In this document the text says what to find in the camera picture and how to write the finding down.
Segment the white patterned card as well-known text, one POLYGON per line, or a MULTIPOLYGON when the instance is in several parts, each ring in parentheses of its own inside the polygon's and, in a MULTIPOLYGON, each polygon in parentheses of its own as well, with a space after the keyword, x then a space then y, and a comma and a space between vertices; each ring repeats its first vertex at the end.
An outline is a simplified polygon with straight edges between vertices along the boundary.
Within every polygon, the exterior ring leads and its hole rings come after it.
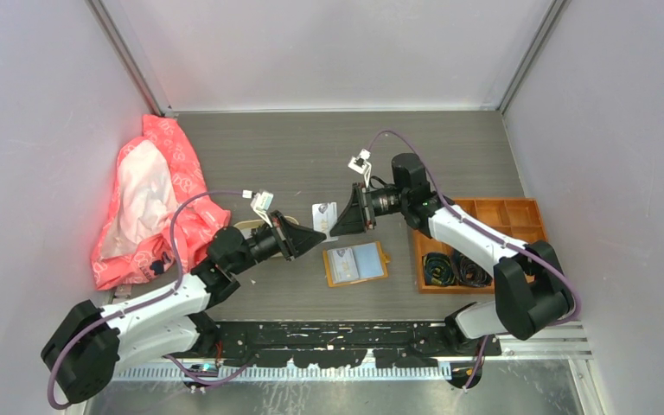
POLYGON ((327 259, 330 265, 332 284, 352 283, 360 278, 352 247, 329 250, 327 259))

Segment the orange leather card holder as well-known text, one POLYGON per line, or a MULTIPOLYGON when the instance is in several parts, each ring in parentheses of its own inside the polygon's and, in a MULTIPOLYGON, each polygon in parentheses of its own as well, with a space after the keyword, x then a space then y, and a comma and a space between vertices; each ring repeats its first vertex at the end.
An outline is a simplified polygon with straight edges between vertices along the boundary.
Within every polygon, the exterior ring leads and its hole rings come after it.
POLYGON ((389 277, 390 258, 379 241, 325 250, 322 259, 330 288, 389 277))

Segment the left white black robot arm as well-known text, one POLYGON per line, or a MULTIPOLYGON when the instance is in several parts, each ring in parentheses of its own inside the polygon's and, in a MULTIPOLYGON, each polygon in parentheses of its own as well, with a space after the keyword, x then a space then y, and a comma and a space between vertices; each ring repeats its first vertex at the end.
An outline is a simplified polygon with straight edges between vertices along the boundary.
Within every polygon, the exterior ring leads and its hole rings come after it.
POLYGON ((104 307, 90 300, 74 305, 41 351, 50 405, 61 410, 84 402, 114 375, 166 354, 212 354, 218 336, 205 312, 239 288, 237 275, 278 254, 297 259, 326 239, 279 211, 270 219, 248 237, 222 228, 206 258, 173 284, 104 307))

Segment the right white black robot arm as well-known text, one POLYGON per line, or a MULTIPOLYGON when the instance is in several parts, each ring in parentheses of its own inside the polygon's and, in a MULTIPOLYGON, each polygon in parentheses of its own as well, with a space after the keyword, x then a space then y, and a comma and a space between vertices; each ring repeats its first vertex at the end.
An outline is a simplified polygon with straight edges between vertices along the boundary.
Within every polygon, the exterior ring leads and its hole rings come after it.
POLYGON ((392 182, 373 188, 369 157, 362 150, 348 162, 363 179, 354 183, 331 235, 365 233, 379 217, 401 214, 409 228, 452 247, 493 279, 493 301, 471 304, 447 317, 445 342, 451 352, 468 354, 487 335, 527 340, 578 316, 581 302, 549 243, 527 243, 481 223, 439 190, 415 153, 395 156, 392 182))

